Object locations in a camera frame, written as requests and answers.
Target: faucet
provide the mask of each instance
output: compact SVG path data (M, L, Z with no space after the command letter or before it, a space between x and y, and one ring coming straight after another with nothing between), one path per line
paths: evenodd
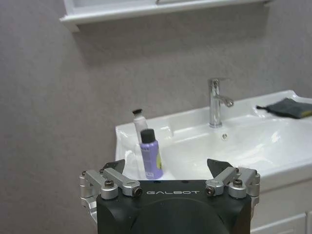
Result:
M221 113L220 113L220 103L223 102L226 107L232 107L234 101L229 97L220 95L219 83L221 80L226 80L227 78L212 78L208 80L209 85L209 97L210 97L210 121L209 125L212 128L219 128L222 126Z

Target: black bottle cap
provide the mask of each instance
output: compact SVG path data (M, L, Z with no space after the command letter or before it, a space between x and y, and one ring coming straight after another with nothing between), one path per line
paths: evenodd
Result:
M132 111L132 113L134 115L141 114L142 113L142 109L136 109L136 110Z
M154 129L148 128L141 131L142 143L148 144L156 141Z

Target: cabinet door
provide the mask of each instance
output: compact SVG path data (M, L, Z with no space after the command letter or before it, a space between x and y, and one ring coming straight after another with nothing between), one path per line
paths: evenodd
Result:
M312 234L312 211L308 213L307 218L307 234Z
M306 214L299 214L252 229L251 234L306 234Z

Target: towel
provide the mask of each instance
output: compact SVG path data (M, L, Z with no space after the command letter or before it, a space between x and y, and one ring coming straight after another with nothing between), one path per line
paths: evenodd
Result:
M281 117L304 118L312 116L312 104L296 102L291 98L285 98L266 107L256 106L256 108Z

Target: white sink basin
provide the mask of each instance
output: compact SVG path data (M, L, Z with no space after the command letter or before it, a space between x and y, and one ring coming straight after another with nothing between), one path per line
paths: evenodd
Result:
M223 126L209 127L209 108L148 120L160 143L161 179L210 179L207 159L249 167L261 174L261 191L312 177L312 117L291 119L255 109L283 98L312 103L284 91L235 102L221 109ZM116 127L116 160L126 159L124 174L146 179L132 123Z

